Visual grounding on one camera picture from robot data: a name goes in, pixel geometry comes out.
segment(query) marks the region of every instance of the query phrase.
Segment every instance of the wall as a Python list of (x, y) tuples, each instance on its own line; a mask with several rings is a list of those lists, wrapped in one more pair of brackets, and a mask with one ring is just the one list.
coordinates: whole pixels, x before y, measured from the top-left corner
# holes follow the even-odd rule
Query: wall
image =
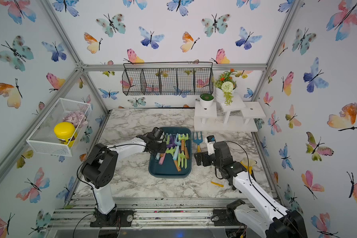
[[(269, 155), (266, 157), (271, 170), (278, 175), (278, 186), (284, 203), (292, 208), (299, 204), (302, 209), (308, 237), (321, 237), (320, 231), (338, 232), (335, 234), (338, 237), (357, 237), (357, 128), (342, 130), (357, 127), (357, 108), (354, 106), (354, 103), (357, 104), (357, 7), (343, 23), (343, 29), (349, 29), (350, 25), (350, 34), (346, 38), (341, 39), (342, 34), (338, 29), (327, 31), (327, 24), (334, 14), (340, 12), (340, 15), (335, 15), (338, 24), (349, 11), (342, 11), (344, 5), (341, 0), (307, 1), (300, 8), (285, 37), (289, 48), (277, 57), (273, 65), (277, 73), (272, 82), (268, 83), (266, 79), (257, 98), (267, 115), (258, 136), (260, 141), (264, 138), (266, 140), (265, 149)], [(301, 55), (300, 50), (292, 51), (292, 44), (296, 30), (304, 32), (304, 28), (309, 28), (307, 34), (315, 33), (316, 38), (309, 42), (309, 49)], [(319, 67), (311, 71), (315, 58), (318, 58)], [(310, 93), (310, 87), (307, 90), (309, 82), (305, 82), (304, 76), (306, 80), (308, 77), (312, 79), (320, 70), (318, 77), (327, 83), (315, 78), (313, 81), (319, 88), (314, 87)], [(289, 81), (286, 90), (282, 92), (281, 77), (286, 79), (290, 72), (294, 73), (294, 77), (289, 94)], [(273, 96), (273, 100), (268, 103), (270, 106), (264, 102), (266, 92), (269, 97)], [(292, 120), (300, 125), (293, 128), (289, 127), (289, 121), (286, 120), (291, 105), (296, 113), (294, 119), (301, 123)], [(276, 112), (276, 119), (279, 118), (277, 125), (281, 128), (281, 132), (275, 131), (275, 135), (271, 134), (269, 125), (273, 112)], [(316, 153), (311, 154), (312, 146), (309, 154), (306, 153), (306, 143), (310, 144), (307, 132), (312, 133), (316, 144), (320, 139), (321, 144), (325, 143), (316, 150), (322, 154), (319, 160), (312, 160), (312, 157), (316, 158)], [(288, 149), (286, 156), (290, 157), (293, 170), (287, 164), (285, 169), (282, 166), (282, 158), (286, 156), (285, 152), (280, 155), (279, 150), (283, 150), (285, 145)], [(316, 198), (302, 180), (302, 175), (305, 176), (307, 171), (312, 172), (313, 181), (305, 179), (305, 183), (313, 187)], [(353, 173), (353, 183), (347, 172), (351, 177)], [(291, 197), (295, 197), (295, 202), (290, 204)], [(318, 219), (325, 221), (325, 226), (322, 222), (316, 224)]]

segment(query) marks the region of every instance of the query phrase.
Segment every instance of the yellow jar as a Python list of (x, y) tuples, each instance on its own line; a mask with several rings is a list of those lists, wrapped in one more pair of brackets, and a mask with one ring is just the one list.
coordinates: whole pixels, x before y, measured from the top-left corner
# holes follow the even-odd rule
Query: yellow jar
[(58, 140), (61, 144), (68, 145), (72, 147), (74, 140), (77, 138), (77, 132), (75, 132), (75, 127), (70, 122), (61, 122), (54, 127), (54, 133), (56, 134)]

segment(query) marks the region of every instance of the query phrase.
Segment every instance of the butterfly wallpaper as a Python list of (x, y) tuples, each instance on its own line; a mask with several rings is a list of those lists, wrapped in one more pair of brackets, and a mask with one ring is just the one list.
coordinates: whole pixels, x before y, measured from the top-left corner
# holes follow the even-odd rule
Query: butterfly wallpaper
[(259, 146), (308, 237), (357, 236), (357, 0), (307, 1), (282, 42), (254, 91), (267, 115)]

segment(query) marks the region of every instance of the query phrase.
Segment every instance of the orange butterfly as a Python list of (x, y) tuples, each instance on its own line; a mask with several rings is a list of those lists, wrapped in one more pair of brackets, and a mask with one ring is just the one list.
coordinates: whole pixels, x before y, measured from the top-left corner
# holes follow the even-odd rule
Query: orange butterfly
[(84, 39), (87, 41), (88, 44), (90, 44), (87, 49), (91, 52), (91, 54), (95, 54), (97, 51), (100, 50), (100, 44), (101, 41), (103, 40), (102, 38), (98, 42), (94, 37), (89, 35), (88, 33), (84, 33)]
[(16, 88), (13, 85), (0, 83), (0, 95), (4, 98), (8, 97), (8, 107), (19, 108), (21, 104), (22, 95), (17, 85), (17, 79), (15, 79)]
[(330, 127), (341, 129), (338, 131), (357, 129), (357, 127), (353, 126), (353, 124), (356, 122), (357, 103), (355, 102), (345, 105), (341, 110), (342, 111), (340, 112), (340, 116), (333, 114), (329, 115), (329, 121), (327, 124)]
[(185, 44), (181, 45), (180, 48), (182, 52), (188, 52), (189, 50), (193, 49), (193, 46), (200, 38), (197, 38), (197, 40), (194, 41), (192, 36), (190, 36), (188, 32), (184, 32), (184, 34), (182, 35), (182, 39), (184, 40)]

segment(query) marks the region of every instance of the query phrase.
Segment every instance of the black cable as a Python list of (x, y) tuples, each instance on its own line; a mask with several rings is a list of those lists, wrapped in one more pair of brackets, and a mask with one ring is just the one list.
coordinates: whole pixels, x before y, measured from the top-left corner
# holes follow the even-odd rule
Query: black cable
[(77, 225), (75, 226), (74, 228), (74, 231), (73, 231), (73, 238), (74, 238), (74, 233), (75, 233), (75, 229), (77, 228), (78, 224), (87, 216), (90, 216), (90, 215), (93, 215), (93, 213), (90, 213), (90, 214), (87, 214), (86, 216), (82, 217), (82, 219), (80, 221), (78, 221)]
[[(243, 149), (243, 147), (242, 147), (240, 144), (238, 144), (238, 143), (236, 143), (236, 142), (234, 142), (234, 141), (224, 140), (224, 142), (234, 143), (234, 144), (238, 145), (239, 147), (241, 147), (241, 148)], [(252, 185), (252, 186), (255, 188), (255, 190), (256, 190), (264, 199), (266, 199), (266, 201), (274, 208), (274, 211), (278, 211), (284, 218), (286, 218), (286, 219), (290, 222), (290, 224), (295, 228), (295, 230), (297, 231), (297, 233), (299, 233), (299, 235), (301, 236), (301, 238), (304, 238), (304, 237), (301, 235), (300, 231), (295, 227), (295, 225), (292, 224), (292, 222), (290, 221), (290, 219), (288, 219), (283, 213), (281, 213), (278, 209), (276, 209), (276, 207), (275, 207), (265, 196), (263, 196), (263, 194), (254, 186), (254, 184), (252, 183), (251, 178), (250, 178), (250, 172), (249, 172), (249, 156), (248, 156), (247, 152), (245, 151), (245, 149), (243, 149), (243, 151), (245, 152), (245, 154), (246, 154), (246, 156), (247, 156), (247, 158), (248, 158), (248, 175), (249, 175), (249, 180), (250, 180), (251, 185)]]

